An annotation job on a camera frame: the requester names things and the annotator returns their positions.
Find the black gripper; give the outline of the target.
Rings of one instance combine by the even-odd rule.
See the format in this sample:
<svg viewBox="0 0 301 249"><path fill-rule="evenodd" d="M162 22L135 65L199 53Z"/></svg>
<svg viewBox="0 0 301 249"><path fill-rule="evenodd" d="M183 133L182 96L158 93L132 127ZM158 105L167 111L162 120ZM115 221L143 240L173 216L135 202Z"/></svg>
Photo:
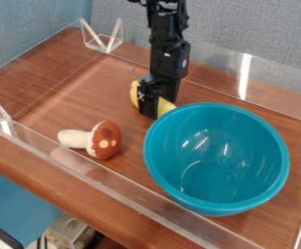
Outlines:
<svg viewBox="0 0 301 249"><path fill-rule="evenodd" d="M139 113L158 118L159 96L175 102L179 82L187 74L190 44L183 39L150 39L150 72L139 79L136 103Z"/></svg>

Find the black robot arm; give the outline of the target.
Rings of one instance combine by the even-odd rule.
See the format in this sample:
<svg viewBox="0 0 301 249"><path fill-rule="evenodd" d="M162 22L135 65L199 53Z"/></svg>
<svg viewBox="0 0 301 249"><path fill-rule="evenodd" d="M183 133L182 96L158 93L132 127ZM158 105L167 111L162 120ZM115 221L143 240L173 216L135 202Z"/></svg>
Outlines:
<svg viewBox="0 0 301 249"><path fill-rule="evenodd" d="M136 103L139 113L159 117L159 98L175 102L181 79L187 75L190 43L182 32L187 28L186 0L127 0L146 8L150 28L150 72L139 79Z"/></svg>

